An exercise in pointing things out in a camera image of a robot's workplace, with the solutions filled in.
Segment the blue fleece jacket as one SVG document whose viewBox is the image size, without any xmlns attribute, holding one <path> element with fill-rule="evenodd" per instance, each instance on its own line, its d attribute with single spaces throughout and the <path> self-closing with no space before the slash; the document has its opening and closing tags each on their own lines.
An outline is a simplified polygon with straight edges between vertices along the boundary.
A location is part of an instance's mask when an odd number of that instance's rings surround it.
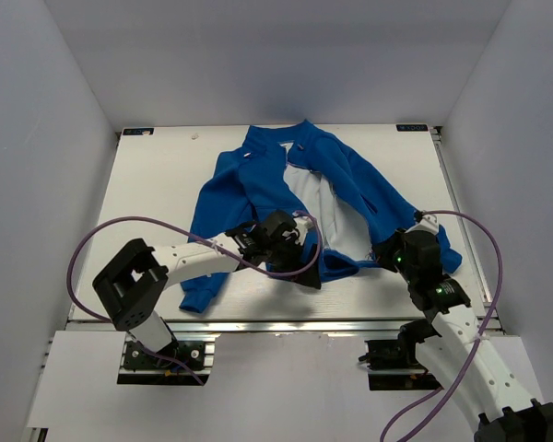
<svg viewBox="0 0 553 442">
<path fill-rule="evenodd" d="M 276 210 L 314 216 L 302 259 L 323 247 L 323 283 L 375 267 L 373 245 L 415 224 L 415 207 L 365 158 L 311 122 L 283 128 L 252 126 L 241 147 L 218 156 L 199 192 L 192 233 L 212 238 Z"/>
</svg>

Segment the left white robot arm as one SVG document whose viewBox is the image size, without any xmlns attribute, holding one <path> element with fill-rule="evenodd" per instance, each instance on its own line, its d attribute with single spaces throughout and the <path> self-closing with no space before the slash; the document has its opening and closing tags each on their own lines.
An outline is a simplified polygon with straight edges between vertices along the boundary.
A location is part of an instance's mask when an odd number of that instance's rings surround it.
<svg viewBox="0 0 553 442">
<path fill-rule="evenodd" d="M 307 239 L 318 233 L 318 222 L 311 215 L 277 210 L 262 223 L 242 223 L 209 239 L 192 235 L 190 242 L 178 246 L 154 247 L 135 238 L 96 275 L 92 287 L 115 330 L 129 333 L 142 345 L 147 360 L 165 367 L 179 349 L 156 311 L 165 289 L 243 268 L 318 288 L 322 246 L 313 246 L 309 261 L 302 260 Z"/>
</svg>

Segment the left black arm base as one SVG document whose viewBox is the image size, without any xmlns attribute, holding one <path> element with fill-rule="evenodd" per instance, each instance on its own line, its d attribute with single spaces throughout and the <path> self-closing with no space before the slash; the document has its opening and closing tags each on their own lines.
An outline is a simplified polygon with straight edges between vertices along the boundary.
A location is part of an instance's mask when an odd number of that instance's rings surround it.
<svg viewBox="0 0 553 442">
<path fill-rule="evenodd" d="M 117 375 L 119 385 L 203 387 L 214 361 L 214 335 L 175 335 L 178 348 L 159 358 L 147 353 L 135 339 L 127 337 Z"/>
</svg>

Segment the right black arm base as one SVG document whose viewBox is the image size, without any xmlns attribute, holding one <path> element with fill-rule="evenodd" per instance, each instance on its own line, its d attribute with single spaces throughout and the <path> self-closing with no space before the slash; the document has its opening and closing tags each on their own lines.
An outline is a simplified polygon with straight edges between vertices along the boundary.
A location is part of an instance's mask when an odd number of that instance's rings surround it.
<svg viewBox="0 0 553 442">
<path fill-rule="evenodd" d="M 367 351 L 358 358 L 368 369 L 370 391 L 435 390 L 440 384 L 416 359 L 416 347 L 440 335 L 426 319 L 400 328 L 392 340 L 368 340 Z"/>
</svg>

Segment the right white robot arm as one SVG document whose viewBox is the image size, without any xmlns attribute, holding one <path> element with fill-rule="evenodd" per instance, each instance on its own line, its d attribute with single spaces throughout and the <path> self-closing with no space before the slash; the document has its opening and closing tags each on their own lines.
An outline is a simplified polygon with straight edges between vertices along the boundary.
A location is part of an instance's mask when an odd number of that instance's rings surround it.
<svg viewBox="0 0 553 442">
<path fill-rule="evenodd" d="M 429 231 L 397 230 L 374 246 L 376 262 L 400 273 L 425 315 L 403 326 L 398 357 L 425 367 L 467 419 L 475 441 L 553 441 L 553 403 L 540 402 L 484 335 L 471 301 L 444 272 Z"/>
</svg>

